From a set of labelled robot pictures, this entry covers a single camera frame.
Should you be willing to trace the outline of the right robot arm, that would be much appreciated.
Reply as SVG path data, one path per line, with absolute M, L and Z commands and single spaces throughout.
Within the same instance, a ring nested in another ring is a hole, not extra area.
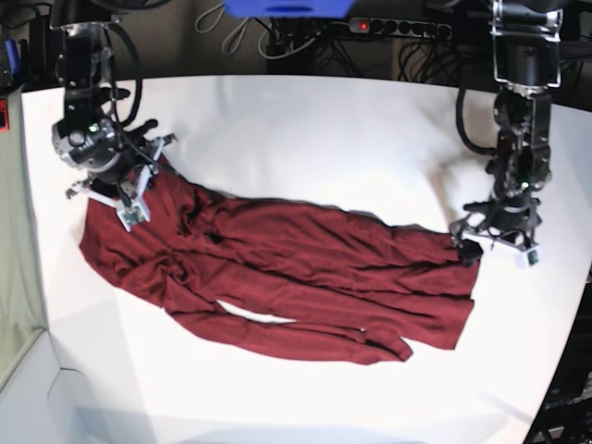
M 149 119 L 137 128 L 143 92 L 142 63 L 123 15 L 162 6 L 160 1 L 57 1 L 50 28 L 62 33 L 56 77 L 64 88 L 64 115 L 52 127 L 52 144 L 70 167 L 86 171 L 66 196 L 86 195 L 115 210 L 126 230 L 148 222 L 144 194 L 163 170 L 159 160 L 176 137 L 149 140 Z

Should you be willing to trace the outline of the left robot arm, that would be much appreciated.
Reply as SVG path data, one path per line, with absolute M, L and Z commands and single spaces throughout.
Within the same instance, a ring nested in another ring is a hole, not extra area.
M 477 238 L 516 250 L 527 266 L 539 261 L 537 193 L 551 178 L 550 92 L 561 85 L 560 32 L 566 6 L 564 1 L 491 4 L 493 75 L 500 85 L 494 103 L 496 146 L 479 146 L 468 138 L 463 121 L 465 88 L 458 92 L 455 109 L 463 144 L 488 157 L 486 172 L 494 179 L 488 199 L 466 204 L 466 216 L 450 224 L 452 242 L 466 266 L 483 254 Z

